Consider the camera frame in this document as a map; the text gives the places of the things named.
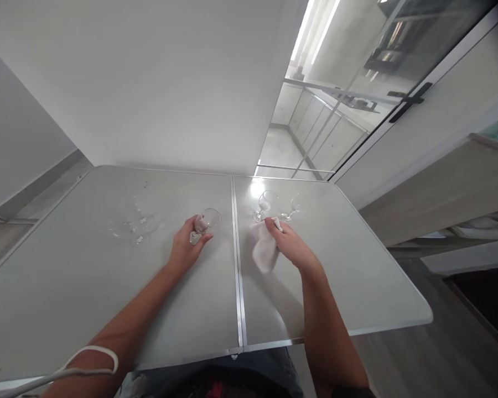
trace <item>glass base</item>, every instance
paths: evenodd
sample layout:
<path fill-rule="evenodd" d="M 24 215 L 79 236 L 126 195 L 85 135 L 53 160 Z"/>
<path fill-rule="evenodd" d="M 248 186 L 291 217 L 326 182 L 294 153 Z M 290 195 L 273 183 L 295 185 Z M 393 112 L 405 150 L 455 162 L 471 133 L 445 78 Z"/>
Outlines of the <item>glass base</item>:
<path fill-rule="evenodd" d="M 253 212 L 253 220 L 256 222 L 262 222 L 266 218 L 266 215 L 263 212 L 259 212 L 258 210 Z"/>
<path fill-rule="evenodd" d="M 293 221 L 292 217 L 288 213 L 281 213 L 280 219 L 286 224 L 291 224 Z"/>

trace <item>wine glass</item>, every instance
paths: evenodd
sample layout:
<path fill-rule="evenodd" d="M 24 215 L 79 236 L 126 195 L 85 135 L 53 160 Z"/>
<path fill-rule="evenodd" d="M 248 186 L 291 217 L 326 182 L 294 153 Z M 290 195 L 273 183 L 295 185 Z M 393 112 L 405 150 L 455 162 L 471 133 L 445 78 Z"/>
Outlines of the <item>wine glass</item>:
<path fill-rule="evenodd" d="M 296 193 L 295 196 L 292 198 L 291 205 L 292 205 L 292 211 L 291 213 L 281 213 L 281 221 L 285 222 L 286 224 L 291 224 L 293 221 L 292 215 L 294 213 L 299 213 L 300 211 L 306 210 L 306 208 L 311 205 L 312 202 L 305 196 L 302 195 L 301 193 Z"/>
<path fill-rule="evenodd" d="M 258 205 L 260 206 L 260 211 L 256 210 L 253 212 L 253 220 L 256 222 L 262 222 L 266 215 L 264 211 L 271 210 L 271 206 L 278 200 L 278 195 L 273 191 L 264 191 L 258 199 Z"/>
<path fill-rule="evenodd" d="M 209 228 L 218 227 L 221 224 L 221 214 L 213 208 L 204 209 L 194 222 L 195 231 L 190 234 L 190 242 L 197 243 L 201 235 L 204 235 Z"/>

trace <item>door handle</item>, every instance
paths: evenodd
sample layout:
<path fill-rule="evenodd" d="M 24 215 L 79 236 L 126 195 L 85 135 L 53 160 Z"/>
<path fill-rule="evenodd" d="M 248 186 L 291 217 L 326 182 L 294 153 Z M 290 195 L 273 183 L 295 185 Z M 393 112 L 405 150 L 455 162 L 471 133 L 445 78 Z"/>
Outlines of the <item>door handle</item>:
<path fill-rule="evenodd" d="M 397 120 L 399 120 L 402 115 L 404 115 L 408 109 L 410 109 L 414 104 L 420 104 L 424 102 L 424 98 L 422 96 L 424 93 L 428 91 L 430 87 L 433 86 L 433 83 L 426 82 L 423 84 L 423 86 L 415 93 L 414 96 L 412 97 L 402 97 L 401 103 L 405 103 L 405 105 L 393 115 L 391 119 L 389 119 L 389 123 L 395 123 Z M 395 92 L 395 91 L 390 91 L 387 93 L 387 95 L 392 96 L 392 97 L 400 97 L 401 93 Z"/>

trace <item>door frame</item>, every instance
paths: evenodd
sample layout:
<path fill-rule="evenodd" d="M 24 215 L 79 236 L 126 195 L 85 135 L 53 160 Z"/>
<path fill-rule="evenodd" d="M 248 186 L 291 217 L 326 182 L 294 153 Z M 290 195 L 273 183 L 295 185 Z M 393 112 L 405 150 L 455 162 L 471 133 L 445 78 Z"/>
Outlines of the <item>door frame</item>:
<path fill-rule="evenodd" d="M 417 83 L 415 88 L 409 93 L 409 97 L 413 97 L 425 83 L 432 83 L 434 86 L 450 69 L 452 69 L 461 58 L 463 58 L 490 30 L 498 24 L 498 4 L 495 5 L 459 43 L 449 52 L 445 58 L 424 78 L 421 82 Z M 396 106 L 383 122 L 369 135 L 369 137 L 361 144 L 348 159 L 336 170 L 332 177 L 328 179 L 329 182 L 335 184 L 341 177 L 353 167 L 358 160 L 360 160 L 377 142 L 380 140 L 395 124 L 390 123 L 389 120 L 399 110 L 401 110 L 407 103 L 401 102 Z"/>

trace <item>wooden floor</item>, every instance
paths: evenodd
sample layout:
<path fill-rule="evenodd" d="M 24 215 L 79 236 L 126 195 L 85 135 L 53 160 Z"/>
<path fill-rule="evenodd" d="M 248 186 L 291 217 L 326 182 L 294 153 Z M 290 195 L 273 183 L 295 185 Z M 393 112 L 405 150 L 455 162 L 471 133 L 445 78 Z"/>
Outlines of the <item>wooden floor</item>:
<path fill-rule="evenodd" d="M 74 166 L 18 214 L 39 218 L 91 168 Z M 0 258 L 32 227 L 0 224 Z M 498 343 L 473 314 L 419 259 L 398 259 L 430 304 L 433 323 L 353 337 L 379 398 L 498 397 Z M 304 347 L 292 348 L 301 386 L 314 396 Z"/>
<path fill-rule="evenodd" d="M 353 338 L 379 398 L 498 397 L 498 343 L 419 259 L 399 264 L 426 298 L 425 326 Z"/>

